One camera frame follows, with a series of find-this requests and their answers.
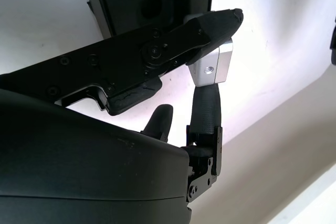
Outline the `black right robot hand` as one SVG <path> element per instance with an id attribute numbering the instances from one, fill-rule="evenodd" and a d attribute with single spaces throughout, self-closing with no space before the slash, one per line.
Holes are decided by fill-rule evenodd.
<path id="1" fill-rule="evenodd" d="M 135 132 L 70 110 L 93 99 L 118 115 L 151 98 L 160 77 L 227 42 L 241 9 L 170 32 L 139 28 L 1 75 L 1 223 L 189 223 L 188 204 L 221 171 L 216 83 L 194 90 L 186 145 L 167 141 L 173 108 Z"/>

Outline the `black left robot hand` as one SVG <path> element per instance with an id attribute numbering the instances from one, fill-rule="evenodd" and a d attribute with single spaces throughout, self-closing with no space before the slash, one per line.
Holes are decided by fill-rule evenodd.
<path id="1" fill-rule="evenodd" d="M 330 50 L 331 50 L 331 63 L 334 66 L 336 66 L 336 26 L 334 27 L 332 33 Z"/>

